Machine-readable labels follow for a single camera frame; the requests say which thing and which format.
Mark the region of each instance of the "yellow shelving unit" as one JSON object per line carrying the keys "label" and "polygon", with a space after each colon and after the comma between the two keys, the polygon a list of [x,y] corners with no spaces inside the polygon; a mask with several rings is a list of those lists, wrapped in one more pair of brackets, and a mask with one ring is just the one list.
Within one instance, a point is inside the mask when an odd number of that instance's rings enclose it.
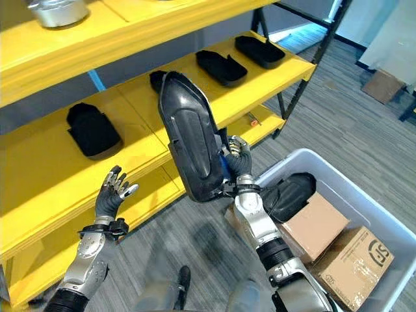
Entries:
{"label": "yellow shelving unit", "polygon": [[[246,81],[237,88],[224,88],[212,80],[199,69],[194,54],[158,68],[190,77],[206,93],[219,127],[244,116],[290,84],[308,79],[315,69],[289,52],[277,68],[262,69],[235,50],[233,41],[231,38],[207,49],[232,54],[248,69]],[[3,259],[92,207],[100,179],[114,164],[122,166],[129,179],[138,179],[171,159],[157,108],[158,95],[151,89],[148,73],[83,101],[109,117],[125,142],[124,149],[103,161],[87,159],[67,132],[69,107],[1,138],[7,161],[2,170],[7,183],[0,193]]]}
{"label": "yellow shelving unit", "polygon": [[[250,144],[284,124],[281,118],[263,106],[256,107],[252,114],[261,125],[252,127],[248,117],[244,116],[229,127],[230,133],[241,135]],[[127,199],[118,214],[125,218],[131,229],[185,193],[173,161],[154,169],[137,183],[139,191]],[[12,258],[5,273],[12,307],[21,306],[63,277],[76,254],[77,231],[93,219],[94,209],[90,208]]]}
{"label": "yellow shelving unit", "polygon": [[74,27],[42,28],[24,1],[2,1],[1,102],[13,103],[81,73],[273,0],[87,0]]}
{"label": "yellow shelving unit", "polygon": [[[252,31],[240,35],[254,36],[265,41],[262,36]],[[224,57],[228,54],[232,55],[237,62],[248,70],[246,80],[236,88],[224,88],[218,84],[198,67],[194,53],[154,70],[175,70],[184,73],[207,96],[215,122],[221,128],[239,119],[254,107],[264,103],[295,82],[301,79],[308,80],[311,77],[315,65],[293,55],[282,47],[279,48],[285,51],[286,56],[277,68],[265,70],[235,49],[234,38],[206,47],[206,50],[215,51]],[[167,146],[169,139],[157,110],[158,95],[151,89],[149,74],[131,79],[117,86],[117,89],[146,121],[149,128],[161,142]],[[147,109],[146,104],[149,102],[154,104],[150,109]]]}

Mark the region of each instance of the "gray carpet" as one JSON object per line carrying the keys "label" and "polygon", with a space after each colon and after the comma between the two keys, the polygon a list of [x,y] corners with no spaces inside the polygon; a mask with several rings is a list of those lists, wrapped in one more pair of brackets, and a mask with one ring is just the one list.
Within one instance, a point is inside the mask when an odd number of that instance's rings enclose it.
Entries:
{"label": "gray carpet", "polygon": [[[310,58],[312,52],[302,55]],[[416,231],[416,120],[397,120],[412,97],[399,94],[382,105],[364,94],[360,88],[371,75],[354,65],[358,56],[349,45],[331,44],[281,135],[253,149],[253,172],[310,148]],[[286,100],[294,90],[284,92]],[[268,105],[276,107],[276,99]],[[147,280],[175,279],[184,264],[192,270],[187,309],[223,311],[243,278],[268,287],[257,256],[222,218],[228,203],[197,204],[184,197],[131,233],[86,310],[128,311]],[[415,296],[412,279],[394,311],[416,311]]]}

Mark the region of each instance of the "robot forearm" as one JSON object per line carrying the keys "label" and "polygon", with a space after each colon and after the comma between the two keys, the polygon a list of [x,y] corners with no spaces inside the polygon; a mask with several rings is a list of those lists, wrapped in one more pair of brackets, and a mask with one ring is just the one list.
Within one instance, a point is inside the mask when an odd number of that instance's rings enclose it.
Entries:
{"label": "robot forearm", "polygon": [[91,297],[107,277],[116,237],[110,233],[111,216],[99,216],[85,227],[77,255],[45,311],[84,311]]}
{"label": "robot forearm", "polygon": [[46,312],[82,312],[96,293],[108,272],[108,263],[114,255],[118,237],[126,235],[129,226],[123,218],[114,220],[118,208],[138,185],[123,183],[126,174],[115,166],[106,176],[96,200],[96,219],[80,232],[77,255],[67,269]]}
{"label": "robot forearm", "polygon": [[269,282],[277,287],[272,296],[276,311],[333,311],[319,284],[301,260],[292,254],[279,229],[266,214],[254,185],[250,174],[237,178],[234,213],[265,267]]}

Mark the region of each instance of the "gray plastic bin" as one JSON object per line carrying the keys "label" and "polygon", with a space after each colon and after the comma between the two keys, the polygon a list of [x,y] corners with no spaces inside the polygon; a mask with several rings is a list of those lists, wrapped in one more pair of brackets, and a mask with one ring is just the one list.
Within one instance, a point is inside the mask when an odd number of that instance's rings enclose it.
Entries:
{"label": "gray plastic bin", "polygon": [[262,187],[293,173],[309,172],[317,190],[351,220],[349,227],[366,226],[394,254],[395,259],[360,312],[389,311],[416,270],[416,235],[357,185],[310,149],[298,149],[262,174]]}

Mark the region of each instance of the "cardboard box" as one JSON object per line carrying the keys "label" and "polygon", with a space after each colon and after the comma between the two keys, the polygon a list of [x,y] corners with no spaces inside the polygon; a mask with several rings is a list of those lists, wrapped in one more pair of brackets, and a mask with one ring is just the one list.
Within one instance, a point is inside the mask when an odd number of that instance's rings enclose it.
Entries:
{"label": "cardboard box", "polygon": [[387,104],[393,96],[404,86],[404,83],[386,71],[378,70],[362,91],[372,96],[377,101]]}
{"label": "cardboard box", "polygon": [[340,234],[310,271],[336,301],[356,312],[393,259],[393,254],[362,226]]}
{"label": "cardboard box", "polygon": [[318,192],[289,221],[278,225],[283,239],[303,263],[315,261],[349,220]]}

